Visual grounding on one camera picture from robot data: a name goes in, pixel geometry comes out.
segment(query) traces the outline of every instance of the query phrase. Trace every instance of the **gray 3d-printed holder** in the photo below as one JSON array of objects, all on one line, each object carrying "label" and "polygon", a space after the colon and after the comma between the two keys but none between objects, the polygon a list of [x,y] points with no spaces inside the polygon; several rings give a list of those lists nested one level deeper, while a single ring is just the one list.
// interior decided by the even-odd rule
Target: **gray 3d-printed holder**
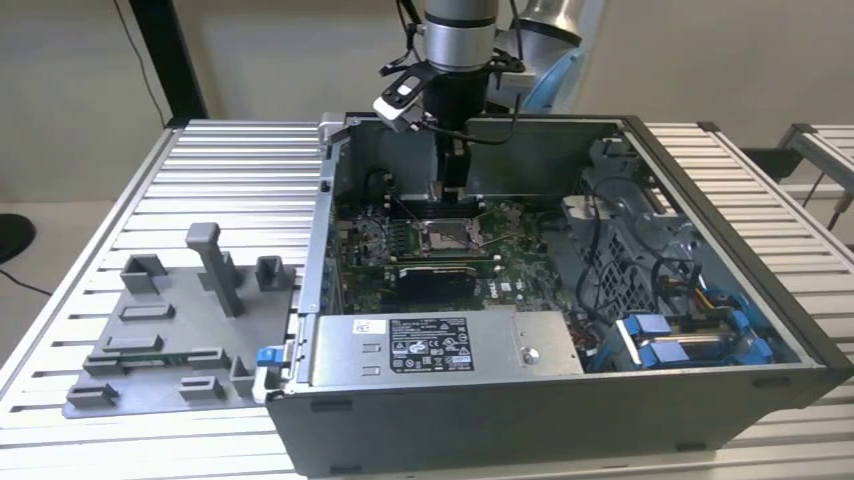
[{"label": "gray 3d-printed holder", "polygon": [[256,406],[254,356],[284,343],[296,271],[278,257],[234,267],[218,226],[194,223],[186,246],[204,268],[133,255],[125,285],[77,384],[67,418]]}]

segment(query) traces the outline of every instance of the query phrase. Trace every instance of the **white label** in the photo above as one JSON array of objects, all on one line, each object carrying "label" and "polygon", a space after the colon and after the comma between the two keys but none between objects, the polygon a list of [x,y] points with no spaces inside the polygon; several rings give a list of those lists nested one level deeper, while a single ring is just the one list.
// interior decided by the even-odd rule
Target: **white label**
[{"label": "white label", "polygon": [[357,318],[352,322],[352,333],[364,333],[369,335],[385,334],[385,320]]}]

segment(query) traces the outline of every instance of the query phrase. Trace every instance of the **blue latch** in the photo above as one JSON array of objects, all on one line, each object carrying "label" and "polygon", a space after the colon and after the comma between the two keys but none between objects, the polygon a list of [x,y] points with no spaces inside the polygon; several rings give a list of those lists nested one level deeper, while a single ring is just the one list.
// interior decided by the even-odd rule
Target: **blue latch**
[{"label": "blue latch", "polygon": [[735,324],[735,330],[737,333],[744,334],[749,330],[749,320],[747,315],[739,310],[732,311],[732,323]]},{"label": "blue latch", "polygon": [[284,347],[264,347],[257,350],[254,365],[258,367],[280,367],[284,364]]},{"label": "blue latch", "polygon": [[752,339],[748,350],[733,355],[735,362],[741,365],[765,365],[773,360],[773,352],[768,342],[761,338]]},{"label": "blue latch", "polygon": [[679,342],[652,342],[637,350],[643,368],[665,367],[688,361],[688,355]]},{"label": "blue latch", "polygon": [[663,336],[672,333],[663,315],[653,313],[632,313],[622,320],[628,335]]}]

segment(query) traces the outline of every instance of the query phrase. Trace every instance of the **black cable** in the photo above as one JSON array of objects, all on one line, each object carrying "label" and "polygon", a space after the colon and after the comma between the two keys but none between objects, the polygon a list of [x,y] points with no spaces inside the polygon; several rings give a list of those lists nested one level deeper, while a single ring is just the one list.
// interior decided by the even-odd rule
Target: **black cable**
[{"label": "black cable", "polygon": [[[586,249],[586,255],[584,257],[584,268],[581,270],[581,273],[577,277],[577,282],[574,283],[574,301],[578,304],[578,307],[586,312],[586,314],[592,317],[592,318],[597,318],[598,314],[596,311],[596,308],[589,307],[589,305],[585,304],[584,302],[584,298],[581,295],[581,290],[584,287],[584,282],[586,281],[586,276],[589,275],[589,270],[592,269],[592,263],[593,260],[596,258],[596,253],[598,250],[598,241],[600,241],[600,237],[601,237],[601,215],[598,212],[598,204],[596,203],[596,198],[606,200],[605,197],[602,197],[601,195],[598,195],[598,188],[601,187],[601,185],[604,185],[605,183],[610,183],[610,182],[622,182],[622,183],[628,183],[631,184],[635,188],[640,189],[640,186],[629,179],[625,177],[618,177],[618,176],[612,176],[612,177],[605,177],[602,178],[598,183],[596,183],[596,185],[592,187],[589,196],[592,198],[592,211],[593,211],[593,227],[592,227],[592,237],[589,240],[589,247]],[[649,252],[649,254],[655,257],[656,259],[656,263],[660,262],[661,264],[665,262],[692,262],[692,260],[689,259],[677,259],[677,258],[668,258],[664,257],[659,252],[656,252],[649,245],[645,243],[645,241],[640,238],[639,235],[636,235],[636,232],[632,232],[632,229],[628,229],[629,233],[632,234],[632,237],[635,237],[635,241],[637,242],[637,244],[644,248],[644,250],[647,250]],[[652,275],[653,277],[657,276],[657,271],[655,268],[652,268]],[[655,283],[652,284],[652,294],[655,294]]]},{"label": "black cable", "polygon": [[841,216],[841,212],[833,212],[832,217],[829,217],[829,222],[827,223],[827,231],[832,231],[832,227],[836,226],[836,222],[839,221],[839,217]]},{"label": "black cable", "polygon": [[147,90],[150,103],[154,104],[154,108],[157,109],[157,116],[159,117],[159,126],[165,128],[165,119],[162,116],[162,110],[159,109],[159,104],[157,103],[157,99],[154,98],[154,93],[150,90],[150,83],[147,82],[147,73],[145,72],[145,63],[142,62],[142,56],[139,55],[138,49],[135,48],[135,43],[133,43],[133,37],[130,36],[130,30],[127,29],[127,24],[123,21],[123,14],[121,13],[121,7],[118,7],[118,1],[111,0],[111,4],[115,7],[115,13],[118,14],[118,20],[121,21],[121,28],[123,29],[123,35],[127,37],[130,48],[133,49],[133,53],[135,54],[135,60],[138,60],[138,69],[142,72],[142,82],[145,82],[145,90]]},{"label": "black cable", "polygon": [[424,128],[440,135],[444,135],[445,137],[450,137],[450,138],[454,138],[456,140],[462,140],[469,143],[478,143],[481,145],[502,145],[509,141],[509,139],[512,138],[513,131],[516,130],[516,122],[518,120],[518,102],[520,101],[521,101],[521,95],[516,94],[516,103],[513,106],[512,120],[509,122],[509,132],[506,133],[504,138],[474,137],[458,132],[452,132],[450,130],[445,130],[444,128],[438,128],[432,123],[425,123]]},{"label": "black cable", "polygon": [[364,173],[364,179],[361,181],[361,195],[365,198],[370,198],[369,193],[370,193],[370,179],[373,178],[373,175],[376,175],[377,173],[381,173],[382,176],[385,175],[390,175],[390,172],[388,171],[388,169],[382,168],[382,167],[374,167],[368,169],[368,171]]},{"label": "black cable", "polygon": [[[400,27],[402,28],[402,35],[405,35],[405,41],[406,41],[406,44],[408,44],[408,42],[409,42],[409,29],[408,29],[408,26],[406,26],[406,23],[405,23],[405,19],[402,18],[402,7],[400,6],[400,3],[401,3],[400,0],[394,1],[394,6],[397,7],[397,18],[400,19]],[[412,23],[414,25],[417,25],[420,23],[420,18],[417,18],[417,10],[414,10],[413,6],[412,6],[412,9],[413,9],[412,12],[409,12],[409,9],[406,8],[406,13],[409,14],[409,19],[412,20]],[[421,61],[421,56],[417,53],[417,49],[414,48],[414,45],[412,45],[412,48],[408,48],[408,45],[406,45],[406,51],[402,54],[402,57],[400,57],[400,59],[401,59],[400,63],[402,63],[402,60],[405,60],[408,58],[409,53],[412,53],[414,55],[414,60],[417,62]]]},{"label": "black cable", "polygon": [[2,270],[1,268],[0,268],[0,275],[2,275],[5,278],[7,278],[11,281],[11,283],[14,285],[17,285],[18,287],[23,287],[26,290],[31,290],[33,292],[38,292],[41,295],[46,295],[47,297],[50,295],[53,295],[53,292],[47,292],[46,290],[42,290],[38,287],[33,287],[31,285],[27,285],[26,283],[21,282],[17,278],[14,278],[11,276],[11,274],[9,272]]},{"label": "black cable", "polygon": [[512,11],[512,23],[516,31],[516,48],[518,49],[516,56],[518,57],[518,61],[524,61],[524,52],[521,51],[521,21],[518,20],[516,0],[509,0],[509,10]]},{"label": "black cable", "polygon": [[414,25],[420,25],[421,18],[417,16],[417,8],[414,8],[414,4],[412,3],[412,0],[397,0],[397,4],[400,3],[402,3],[402,8],[405,9],[405,13],[409,16],[412,23]]},{"label": "black cable", "polygon": [[809,188],[809,193],[805,194],[805,198],[803,199],[801,207],[805,207],[805,204],[809,203],[809,199],[812,198],[812,194],[815,193],[815,189],[817,188],[817,184],[821,183],[824,179],[824,172],[817,174],[817,178],[815,179],[815,183],[812,184],[812,188]]},{"label": "black cable", "polygon": [[657,299],[659,298],[664,298],[664,295],[661,294],[661,289],[660,289],[660,281],[659,281],[659,272],[661,269],[661,265],[664,265],[664,260],[663,259],[657,259],[655,260],[655,263],[652,264],[652,271],[649,272],[649,285],[652,286],[652,303],[655,304],[655,311],[660,311],[657,308]]}]

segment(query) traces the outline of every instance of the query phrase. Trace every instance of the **metal rail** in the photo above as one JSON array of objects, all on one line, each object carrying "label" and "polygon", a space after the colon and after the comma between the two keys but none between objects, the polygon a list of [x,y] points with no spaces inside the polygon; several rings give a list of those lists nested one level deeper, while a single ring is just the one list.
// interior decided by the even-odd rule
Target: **metal rail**
[{"label": "metal rail", "polygon": [[854,192],[854,126],[796,123],[779,148],[793,149],[844,191]]},{"label": "metal rail", "polygon": [[[723,135],[695,124],[649,128],[854,358],[854,261],[847,250]],[[130,253],[155,252],[166,266],[194,265],[197,257],[177,248],[181,230],[209,219],[222,226],[221,243],[236,263],[280,255],[301,267],[320,165],[316,138],[312,124],[220,121],[193,121],[163,135],[62,282],[59,300],[45,307],[13,364],[2,370],[9,378],[0,400],[3,479],[301,478],[264,408],[69,421],[59,405],[117,300],[117,270]],[[854,383],[811,407],[768,415],[716,452],[408,475],[448,480],[854,476]]]}]

